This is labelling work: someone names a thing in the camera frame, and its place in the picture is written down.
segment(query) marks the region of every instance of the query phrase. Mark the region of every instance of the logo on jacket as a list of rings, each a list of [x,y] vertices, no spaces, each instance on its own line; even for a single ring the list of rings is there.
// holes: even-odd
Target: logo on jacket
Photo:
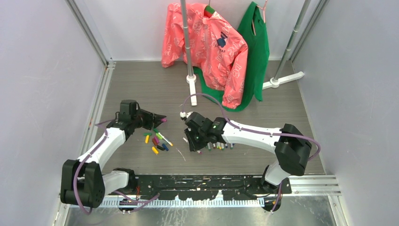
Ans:
[[[227,35],[225,35],[223,32],[220,32],[220,38],[217,40],[217,45],[223,48],[226,45],[226,39]]]

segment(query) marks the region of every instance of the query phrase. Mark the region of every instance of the wooden floor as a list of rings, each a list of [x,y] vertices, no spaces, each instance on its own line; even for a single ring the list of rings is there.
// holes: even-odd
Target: wooden floor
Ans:
[[[269,62],[266,81],[275,73],[277,66],[278,62]],[[283,75],[292,73],[292,65],[287,63]],[[168,121],[160,125],[159,130],[174,146],[168,152],[160,151],[155,155],[152,145],[144,142],[143,133],[147,131],[137,129],[110,158],[103,172],[120,167],[133,169],[136,174],[262,174],[265,167],[276,160],[268,151],[239,144],[233,150],[210,152],[203,149],[203,154],[189,152],[188,145],[182,139],[185,125],[179,116],[181,104],[189,95],[186,75],[187,67],[183,62],[177,62],[170,68],[162,68],[160,62],[116,63],[101,121],[115,117],[121,100],[137,100],[142,109],[167,116]],[[196,87],[200,92],[199,81]],[[284,123],[290,123],[304,135],[312,137],[296,82],[264,90],[263,99],[263,102],[258,102],[253,98],[244,111],[227,115],[240,123],[260,127],[283,127]],[[185,111],[197,111],[211,120],[222,116],[219,107],[204,97],[198,97],[195,107],[186,105]],[[319,157],[308,163],[306,173],[324,174]]]

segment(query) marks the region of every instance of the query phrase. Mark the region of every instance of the green apron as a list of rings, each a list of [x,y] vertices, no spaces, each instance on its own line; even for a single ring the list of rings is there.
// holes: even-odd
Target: green apron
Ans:
[[[252,96],[254,95],[257,100],[263,100],[262,87],[270,52],[266,25],[263,22],[259,8],[256,6],[257,4],[255,2],[249,5],[237,29],[248,45],[247,72],[241,104],[236,109],[224,107],[229,112],[244,110],[251,102]],[[254,21],[256,35],[254,35],[252,29],[252,21]],[[194,73],[198,75],[201,81],[202,92],[213,96],[221,103],[224,90],[209,88],[205,83],[201,69],[194,67]]]

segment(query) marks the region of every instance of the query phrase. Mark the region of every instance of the wall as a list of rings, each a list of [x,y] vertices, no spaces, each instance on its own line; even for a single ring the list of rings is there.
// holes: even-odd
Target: wall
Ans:
[[[397,225],[399,2],[330,1],[294,62],[353,225]]]
[[[51,225],[104,66],[63,0],[2,1],[0,40],[0,225]]]
[[[92,30],[98,29],[113,60],[160,60],[167,7],[179,0],[76,0],[89,12]],[[208,0],[187,0],[205,3]],[[263,0],[256,0],[263,7]],[[269,0],[266,22],[270,60],[281,59],[304,0]],[[301,35],[319,0],[312,0]],[[251,0],[212,0],[211,6],[237,28]]]

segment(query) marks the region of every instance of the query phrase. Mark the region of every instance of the coral jacket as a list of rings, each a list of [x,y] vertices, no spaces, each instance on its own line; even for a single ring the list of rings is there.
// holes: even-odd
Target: coral jacket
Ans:
[[[187,4],[192,65],[203,71],[212,89],[224,90],[222,105],[236,108],[241,104],[247,68],[248,46],[242,36],[217,12],[204,15],[205,4]],[[181,53],[187,62],[180,4],[168,6],[162,66],[169,67]]]

